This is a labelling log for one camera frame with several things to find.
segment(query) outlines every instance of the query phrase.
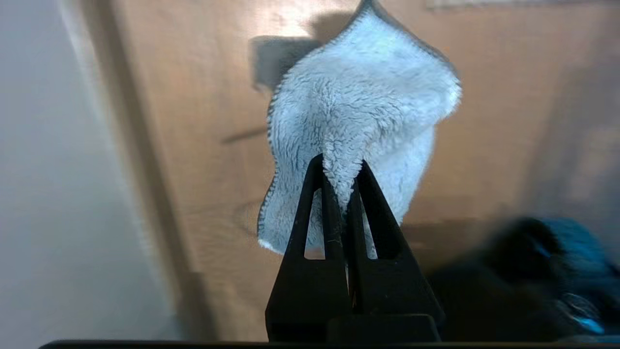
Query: light blue towel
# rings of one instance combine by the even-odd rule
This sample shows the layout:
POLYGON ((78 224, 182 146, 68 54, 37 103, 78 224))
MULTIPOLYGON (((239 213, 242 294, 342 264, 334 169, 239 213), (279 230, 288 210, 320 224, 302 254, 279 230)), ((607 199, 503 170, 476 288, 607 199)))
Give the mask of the light blue towel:
MULTIPOLYGON (((400 224, 433 151, 435 124, 459 103, 453 67, 373 1, 348 27, 284 76, 268 115, 275 176, 260 209, 261 246, 284 253, 310 160, 346 211, 366 160, 400 224)), ((369 256, 375 256, 365 222, 369 256)), ((307 247, 323 246, 320 193, 312 205, 307 247)))

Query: wooden surface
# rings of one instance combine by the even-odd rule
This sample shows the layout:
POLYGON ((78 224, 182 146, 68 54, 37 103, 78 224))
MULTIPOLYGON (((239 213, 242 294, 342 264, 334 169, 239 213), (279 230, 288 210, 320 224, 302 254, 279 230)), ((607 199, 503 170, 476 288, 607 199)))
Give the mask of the wooden surface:
MULTIPOLYGON (((620 6, 383 6, 456 65, 459 111, 403 231, 432 270, 495 222, 580 219, 615 256, 620 176, 620 6)), ((280 257, 255 239, 273 175, 265 116, 282 65, 333 37, 356 1, 118 1, 148 129, 219 339, 265 340, 280 257)))

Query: fuzzy fabric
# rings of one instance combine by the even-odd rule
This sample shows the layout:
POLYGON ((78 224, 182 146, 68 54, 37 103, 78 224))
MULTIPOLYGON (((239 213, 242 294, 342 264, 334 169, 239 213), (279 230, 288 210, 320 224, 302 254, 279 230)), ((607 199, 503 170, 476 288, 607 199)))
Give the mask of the fuzzy fabric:
MULTIPOLYGON (((460 96, 440 53, 363 1, 347 28, 297 62, 275 91, 267 116, 275 176, 259 213, 261 246, 286 250, 306 168, 320 153, 343 214, 364 159, 400 224, 432 154, 434 125, 460 96)), ((306 247, 323 247, 320 191, 306 247)))

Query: microfiber cloth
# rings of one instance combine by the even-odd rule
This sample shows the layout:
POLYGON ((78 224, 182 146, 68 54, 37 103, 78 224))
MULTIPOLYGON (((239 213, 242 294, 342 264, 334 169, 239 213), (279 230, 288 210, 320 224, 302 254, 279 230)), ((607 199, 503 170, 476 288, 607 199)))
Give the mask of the microfiber cloth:
MULTIPOLYGON (((308 164, 320 153, 342 214, 366 160, 402 223, 433 151, 435 124, 460 96, 443 55, 363 1, 343 32, 298 61, 274 92, 267 137, 275 176, 259 212, 261 246, 286 250, 308 164)), ((320 196, 306 248, 323 247, 320 196)), ((376 258, 367 221, 365 230, 368 256, 376 258)))

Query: white wall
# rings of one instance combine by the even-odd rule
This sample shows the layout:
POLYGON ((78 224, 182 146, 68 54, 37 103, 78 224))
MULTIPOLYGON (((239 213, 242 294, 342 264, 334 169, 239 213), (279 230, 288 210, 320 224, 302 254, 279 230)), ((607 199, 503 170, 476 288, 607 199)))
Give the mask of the white wall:
POLYGON ((0 2, 0 346, 177 338, 58 4, 0 2))

